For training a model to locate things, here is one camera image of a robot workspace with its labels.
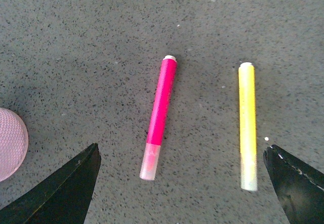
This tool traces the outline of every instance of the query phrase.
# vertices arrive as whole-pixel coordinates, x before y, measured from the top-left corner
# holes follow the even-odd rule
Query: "gray countertop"
[[[0,107],[29,150],[0,208],[91,143],[85,223],[285,223],[262,153],[324,171],[324,0],[0,0]],[[139,178],[160,63],[178,59],[156,180]],[[259,191],[240,189],[238,76],[256,68]]]

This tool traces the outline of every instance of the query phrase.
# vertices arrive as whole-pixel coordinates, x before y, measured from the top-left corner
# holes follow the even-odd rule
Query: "marker cap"
[[[159,145],[146,143],[140,178],[143,180],[154,180],[158,156],[160,154]]]

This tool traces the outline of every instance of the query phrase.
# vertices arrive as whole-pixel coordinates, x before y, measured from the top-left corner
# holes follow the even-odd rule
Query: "pink ball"
[[[0,182],[22,164],[28,149],[28,132],[14,112],[0,108]]]

